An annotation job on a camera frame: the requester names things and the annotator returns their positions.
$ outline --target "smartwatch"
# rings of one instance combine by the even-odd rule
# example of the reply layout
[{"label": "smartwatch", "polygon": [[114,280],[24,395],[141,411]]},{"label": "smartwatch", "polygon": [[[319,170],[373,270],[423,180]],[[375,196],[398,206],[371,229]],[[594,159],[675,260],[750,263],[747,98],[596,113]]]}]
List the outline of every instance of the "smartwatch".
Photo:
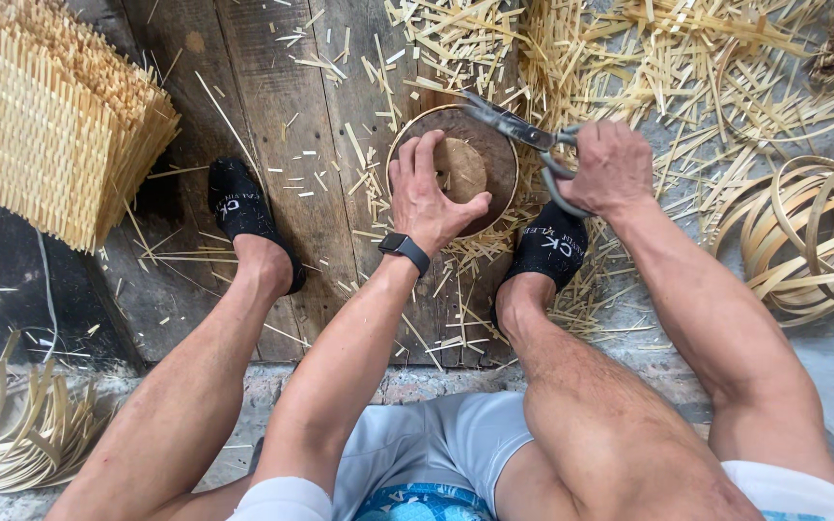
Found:
[{"label": "smartwatch", "polygon": [[378,243],[378,250],[382,253],[395,253],[411,260],[420,271],[420,277],[430,268],[430,258],[423,253],[410,237],[403,233],[389,233],[382,242]]}]

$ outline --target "ck logo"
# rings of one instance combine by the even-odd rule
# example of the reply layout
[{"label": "ck logo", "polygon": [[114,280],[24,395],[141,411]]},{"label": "ck logo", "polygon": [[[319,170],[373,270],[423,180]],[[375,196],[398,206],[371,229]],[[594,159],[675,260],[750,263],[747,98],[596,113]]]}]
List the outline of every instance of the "ck logo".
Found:
[{"label": "ck logo", "polygon": [[559,240],[555,237],[545,237],[546,244],[541,245],[542,247],[551,247],[552,249],[558,249],[562,252],[562,255],[565,257],[571,257],[572,252],[574,251],[579,256],[582,255],[581,248],[574,243],[567,243],[563,240]]},{"label": "ck logo", "polygon": [[236,200],[236,199],[231,199],[231,200],[227,201],[227,203],[226,203],[226,204],[224,204],[224,207],[223,207],[223,208],[221,208],[221,212],[222,212],[222,216],[221,216],[221,218],[222,218],[222,219],[223,219],[223,218],[226,218],[226,217],[227,217],[227,212],[228,212],[228,211],[234,211],[234,210],[235,210],[235,209],[237,209],[238,207],[240,207],[240,203],[239,203],[239,202],[237,202],[237,200]]}]

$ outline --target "gray shorts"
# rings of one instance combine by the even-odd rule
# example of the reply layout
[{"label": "gray shorts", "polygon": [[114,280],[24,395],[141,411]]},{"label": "gray shorts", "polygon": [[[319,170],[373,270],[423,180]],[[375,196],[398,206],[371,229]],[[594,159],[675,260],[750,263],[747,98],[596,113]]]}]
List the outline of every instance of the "gray shorts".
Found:
[{"label": "gray shorts", "polygon": [[455,394],[410,405],[371,405],[356,422],[336,474],[334,520],[348,521],[383,487],[435,483],[485,500],[507,460],[533,437],[524,394]]}]

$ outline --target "left hand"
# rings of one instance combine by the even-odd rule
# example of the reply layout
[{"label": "left hand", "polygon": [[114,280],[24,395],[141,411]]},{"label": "left hand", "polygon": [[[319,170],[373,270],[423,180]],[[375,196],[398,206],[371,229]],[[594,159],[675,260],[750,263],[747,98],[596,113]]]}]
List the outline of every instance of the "left hand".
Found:
[{"label": "left hand", "polygon": [[398,151],[398,160],[388,164],[394,184],[391,211],[395,231],[406,233],[424,253],[433,257],[465,226],[487,213],[491,194],[482,192],[465,204],[446,198],[436,184],[433,150],[446,135],[434,130],[411,137]]}]

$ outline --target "bamboo bundle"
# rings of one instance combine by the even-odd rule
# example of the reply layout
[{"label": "bamboo bundle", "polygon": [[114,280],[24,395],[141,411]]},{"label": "bamboo bundle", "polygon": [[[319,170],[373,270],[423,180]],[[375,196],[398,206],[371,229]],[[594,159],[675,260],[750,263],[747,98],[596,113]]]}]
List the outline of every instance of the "bamboo bundle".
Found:
[{"label": "bamboo bundle", "polygon": [[[7,403],[6,364],[21,330],[13,331],[0,357],[0,424]],[[28,396],[17,422],[0,435],[0,492],[49,487],[72,480],[108,424],[96,420],[89,383],[82,401],[70,397],[66,379],[53,374],[54,359],[38,375],[32,367]]]},{"label": "bamboo bundle", "polygon": [[114,51],[56,0],[0,0],[0,206],[89,252],[179,122]]},{"label": "bamboo bundle", "polygon": [[[788,161],[780,172],[746,182],[716,214],[708,249],[716,255],[718,239],[745,218],[745,278],[769,307],[797,315],[782,326],[813,322],[834,311],[834,160],[802,156]],[[830,233],[819,233],[824,216],[832,220]],[[799,255],[772,267],[786,243]]]}]

